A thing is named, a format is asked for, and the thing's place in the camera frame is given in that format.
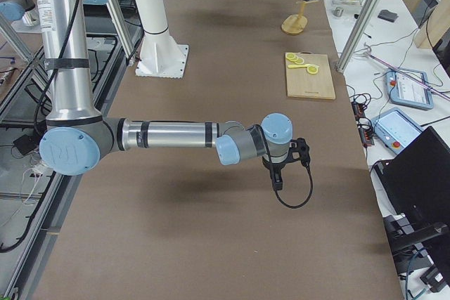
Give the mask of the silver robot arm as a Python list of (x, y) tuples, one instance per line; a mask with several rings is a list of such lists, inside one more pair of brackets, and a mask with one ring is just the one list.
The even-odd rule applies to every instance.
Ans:
[(293, 151), (293, 126), (282, 114), (245, 128), (238, 122), (154, 122), (106, 118), (94, 105), (84, 0), (37, 0), (44, 69), (51, 97), (39, 154), (59, 174), (76, 176), (106, 155), (131, 148), (215, 148), (224, 165), (262, 157), (285, 164)]

